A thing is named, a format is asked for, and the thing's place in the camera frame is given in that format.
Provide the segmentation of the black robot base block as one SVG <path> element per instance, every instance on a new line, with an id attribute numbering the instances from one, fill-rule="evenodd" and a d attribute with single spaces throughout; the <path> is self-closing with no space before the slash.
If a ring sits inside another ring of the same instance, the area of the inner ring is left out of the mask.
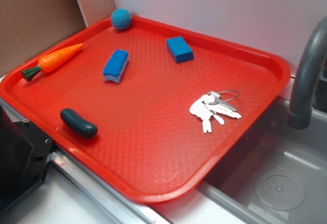
<path id="1" fill-rule="evenodd" d="M 33 122 L 13 122 L 1 107 L 1 214 L 40 187 L 54 148 Z"/>

